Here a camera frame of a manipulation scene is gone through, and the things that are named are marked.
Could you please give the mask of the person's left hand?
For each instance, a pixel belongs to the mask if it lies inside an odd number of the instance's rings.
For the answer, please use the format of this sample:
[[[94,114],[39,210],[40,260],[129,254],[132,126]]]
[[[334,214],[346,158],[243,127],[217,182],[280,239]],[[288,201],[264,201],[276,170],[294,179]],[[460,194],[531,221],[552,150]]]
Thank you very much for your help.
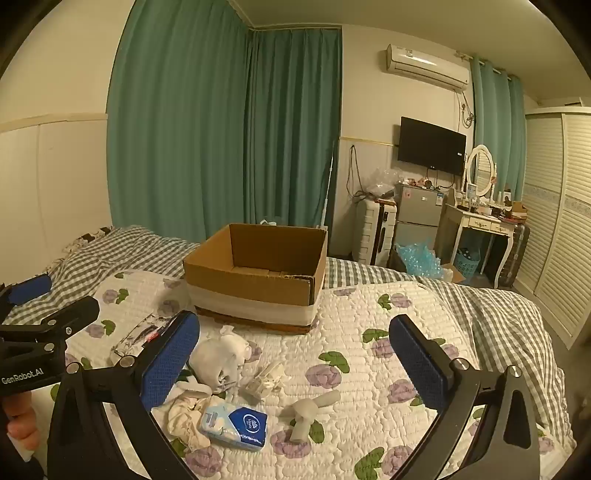
[[[7,433],[20,446],[35,451],[40,444],[36,413],[32,406],[32,393],[23,392],[1,401],[4,413],[9,417]]]

